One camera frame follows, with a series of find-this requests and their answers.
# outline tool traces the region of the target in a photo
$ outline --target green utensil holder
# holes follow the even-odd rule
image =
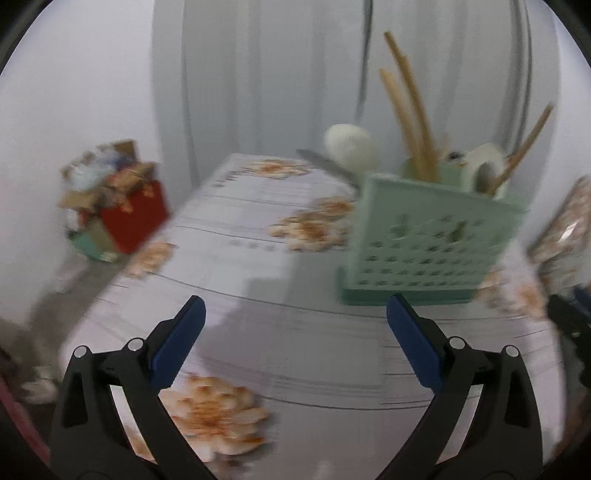
[[[337,272],[342,301],[384,305],[402,293],[414,305],[469,302],[527,211],[510,198],[368,174]]]

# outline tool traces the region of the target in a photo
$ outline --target basket base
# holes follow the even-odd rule
[[[411,305],[448,305],[472,301],[474,290],[361,290],[349,288],[345,281],[345,268],[339,267],[336,273],[337,290],[340,300],[347,305],[384,306],[392,295],[400,293]]]

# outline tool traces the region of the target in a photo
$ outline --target wooden chopstick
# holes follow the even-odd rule
[[[392,110],[394,110],[400,122],[402,134],[417,173],[417,180],[428,181],[429,176],[424,163],[423,153],[421,152],[421,149],[417,144],[417,139],[413,134],[413,122],[408,113],[407,106],[404,103],[404,98],[402,97],[402,92],[398,87],[396,78],[384,69],[379,70],[379,76],[382,79],[384,88],[386,88],[386,92],[390,98]]]
[[[505,170],[503,170],[503,173],[501,173],[501,175],[499,175],[497,178],[495,178],[494,181],[491,183],[491,186],[486,191],[486,194],[488,194],[490,196],[494,196],[496,191],[499,189],[499,187],[501,185],[503,185],[509,179],[509,177],[511,176],[511,173],[513,173],[513,171],[517,168],[517,166],[519,165],[521,160],[523,160],[523,158],[525,157],[527,152],[529,152],[531,146],[537,140],[540,132],[544,128],[544,125],[548,121],[548,117],[552,113],[553,109],[554,109],[554,105],[552,105],[551,103],[544,109],[544,112],[542,112],[542,115],[538,119],[538,121],[535,124],[534,129],[531,131],[530,135],[527,137],[527,139],[522,144],[522,146],[520,146],[517,153],[515,153],[515,155],[513,155],[509,159],[507,166],[505,167]]]
[[[410,62],[408,61],[408,58],[403,55],[398,44],[396,43],[396,40],[394,40],[392,32],[384,32],[384,38],[386,39],[386,43],[390,48],[390,52],[392,52],[394,60],[398,64],[400,72],[402,73],[402,78],[404,79],[404,83],[406,83],[408,93],[410,94],[414,112],[418,118],[418,124],[421,128],[421,136],[423,140],[422,150],[424,151],[428,180],[439,182],[440,179],[439,171],[437,169],[437,152],[433,142],[431,126],[429,125],[427,112],[425,110],[423,100],[421,99],[421,94],[418,91],[417,83],[414,80],[413,70],[410,66]]]

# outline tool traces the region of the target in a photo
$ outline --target wooden stick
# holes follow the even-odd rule
[[[417,139],[413,134],[413,122],[408,113],[407,106],[404,103],[404,98],[402,97],[398,83],[396,82],[394,75],[384,69],[379,70],[379,76],[382,79],[382,83],[390,98],[392,110],[394,110],[400,122],[408,152],[410,153],[415,171],[417,172],[417,180],[428,181],[427,169],[424,164],[422,152],[417,144]]]
[[[402,73],[402,78],[404,79],[404,83],[406,83],[408,93],[410,94],[414,112],[418,118],[418,124],[421,128],[423,140],[422,148],[425,153],[425,161],[427,164],[429,180],[433,182],[439,182],[440,179],[439,172],[437,170],[437,152],[433,142],[433,135],[431,134],[431,126],[429,125],[427,112],[425,110],[423,100],[421,99],[421,94],[419,93],[417,84],[414,80],[413,70],[410,66],[410,62],[408,61],[408,58],[402,54],[402,51],[398,47],[396,40],[394,40],[392,32],[385,32],[384,38],[386,39],[386,43],[392,52],[394,60],[398,64],[400,72]]]
[[[509,162],[507,163],[505,170],[503,171],[503,173],[501,173],[501,175],[499,175],[497,178],[494,179],[494,181],[491,183],[491,186],[486,191],[486,194],[488,194],[490,196],[494,196],[496,191],[498,190],[498,188],[509,179],[509,177],[511,176],[511,173],[513,173],[513,170],[515,170],[517,168],[517,166],[519,165],[521,160],[523,160],[523,157],[525,157],[526,153],[529,152],[531,146],[537,140],[540,132],[544,128],[544,125],[548,121],[548,117],[552,113],[553,109],[554,109],[554,105],[552,105],[552,104],[549,104],[544,109],[544,112],[542,113],[542,115],[538,119],[534,129],[531,131],[530,136],[527,137],[527,139],[522,144],[522,146],[520,146],[517,153],[515,153],[515,155],[513,155],[509,159]]]

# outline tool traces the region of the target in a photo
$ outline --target metal screw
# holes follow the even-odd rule
[[[466,346],[466,342],[459,337],[452,337],[449,339],[449,344],[455,350],[462,350]]]
[[[87,350],[88,350],[88,348],[86,348],[84,345],[80,345],[80,346],[76,347],[76,350],[74,350],[74,356],[76,358],[82,358],[83,356],[86,355]]]
[[[519,356],[519,350],[517,349],[517,347],[514,347],[513,345],[506,346],[505,352],[507,352],[507,355],[512,356],[513,358]]]
[[[132,352],[137,352],[140,348],[144,346],[144,341],[141,338],[134,338],[129,341],[127,344],[127,348]]]

